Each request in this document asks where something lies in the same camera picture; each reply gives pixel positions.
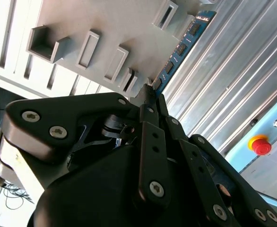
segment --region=rectangular slot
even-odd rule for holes
[[[77,75],[76,80],[74,81],[73,86],[71,88],[71,91],[70,91],[70,94],[69,94],[70,96],[75,95],[75,93],[77,91],[77,86],[78,86],[78,82],[80,80],[80,77],[81,77],[80,75]]]
[[[91,80],[85,94],[86,95],[95,94],[97,93],[97,90],[99,89],[99,87],[100,85],[98,83],[95,83],[94,81]]]
[[[73,85],[78,77],[78,74],[64,68],[60,65],[56,65],[56,70],[54,73],[51,97],[69,96]]]
[[[33,67],[33,59],[32,59],[32,56],[30,55],[28,57],[27,65],[26,65],[26,68],[25,68],[25,73],[24,73],[24,78],[25,79],[29,79],[29,75],[30,75],[32,67]]]
[[[163,1],[153,24],[158,28],[165,30],[168,27],[177,8],[178,5],[176,5],[174,2],[170,0]]]
[[[123,78],[122,78],[122,81],[121,81],[120,85],[118,86],[118,87],[120,88],[120,91],[123,91],[124,88],[126,87],[128,81],[129,81],[130,78],[131,78],[132,71],[133,71],[133,70],[130,69],[130,68],[127,68],[127,69],[126,69],[126,72],[125,72],[125,74],[124,74],[124,76],[123,76]]]
[[[122,83],[119,85],[120,90],[123,92],[130,92],[137,81],[138,77],[136,76],[136,72],[130,68],[126,70],[126,73],[123,77]]]
[[[89,79],[83,76],[80,76],[74,95],[75,96],[84,95],[88,89],[89,84],[90,84]]]
[[[47,84],[47,89],[49,89],[49,90],[52,89],[56,70],[57,70],[57,65],[54,65],[52,68],[52,72],[50,73],[49,81]]]
[[[128,56],[128,51],[125,49],[121,48],[120,46],[115,52],[115,55],[110,63],[110,66],[107,70],[107,73],[104,77],[104,79],[110,83],[113,83],[118,76],[127,56]]]
[[[163,28],[163,26],[164,26],[166,20],[168,19],[169,14],[171,13],[172,9],[173,9],[173,8],[172,8],[171,6],[168,7],[168,9],[167,9],[166,13],[164,14],[164,16],[163,16],[161,22],[159,22],[158,27],[159,27],[160,29]]]
[[[64,37],[52,45],[47,40],[49,33],[50,30],[46,26],[31,29],[27,51],[32,55],[42,58],[52,64],[64,56],[69,38]]]
[[[89,31],[87,33],[87,36],[80,50],[80,54],[78,55],[76,66],[83,70],[87,69],[92,54],[95,51],[97,42],[99,41],[99,38],[100,36],[92,31]]]
[[[9,37],[10,37],[10,31],[12,27],[12,20],[14,17],[15,8],[16,8],[16,0],[11,0],[9,5],[8,18],[7,18],[6,27],[5,27],[3,46],[2,46],[1,56],[0,56],[1,68],[5,68],[8,45],[9,45]]]

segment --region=corrugated metal panel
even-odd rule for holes
[[[277,0],[225,0],[164,95],[188,135],[218,150],[277,97]]]

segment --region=blue circuit board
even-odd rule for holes
[[[152,84],[154,90],[156,91],[156,97],[159,97],[159,95],[163,92],[164,88],[169,83],[195,43],[206,30],[206,27],[209,25],[215,14],[216,12],[213,11],[201,11],[191,22],[185,35],[176,46],[164,68]]]

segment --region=black cable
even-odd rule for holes
[[[3,194],[6,196],[5,205],[10,210],[17,210],[17,209],[19,209],[24,204],[24,199],[26,199],[27,201],[31,202],[32,204],[34,203],[31,200],[31,198],[29,197],[29,195],[25,191],[23,191],[22,189],[16,187],[15,185],[13,185],[11,183],[6,183],[6,185],[2,186],[2,188],[4,188]],[[11,198],[11,199],[21,198],[22,204],[19,207],[17,207],[17,208],[10,208],[8,206],[8,198]]]

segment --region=bolt head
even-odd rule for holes
[[[150,112],[154,113],[154,110],[150,107],[147,107],[147,110],[149,110]]]
[[[273,221],[277,222],[277,217],[275,216],[275,214],[272,211],[267,210],[267,214]]]
[[[205,141],[204,141],[204,139],[203,139],[203,138],[198,137],[197,139],[198,139],[198,141],[199,141],[199,142],[201,142],[202,144],[204,144],[204,143],[205,143]]]
[[[259,209],[255,209],[255,214],[257,215],[257,217],[259,217],[261,220],[266,221],[266,216],[259,210]]]
[[[179,124],[178,121],[177,121],[176,119],[174,119],[174,118],[173,118],[171,121],[172,121],[174,124],[176,124],[176,125]]]
[[[126,104],[126,101],[124,99],[119,98],[118,100],[119,100],[119,103],[122,103],[123,105]]]
[[[156,182],[156,181],[151,182],[149,188],[155,196],[157,197],[164,196],[164,188],[159,182]]]
[[[53,126],[50,128],[49,133],[52,137],[63,139],[67,136],[67,131],[61,126]]]
[[[33,111],[25,111],[22,113],[22,118],[27,122],[38,122],[40,115]]]
[[[227,214],[221,206],[215,204],[213,206],[213,210],[216,216],[218,216],[220,219],[222,219],[223,221],[227,220]]]

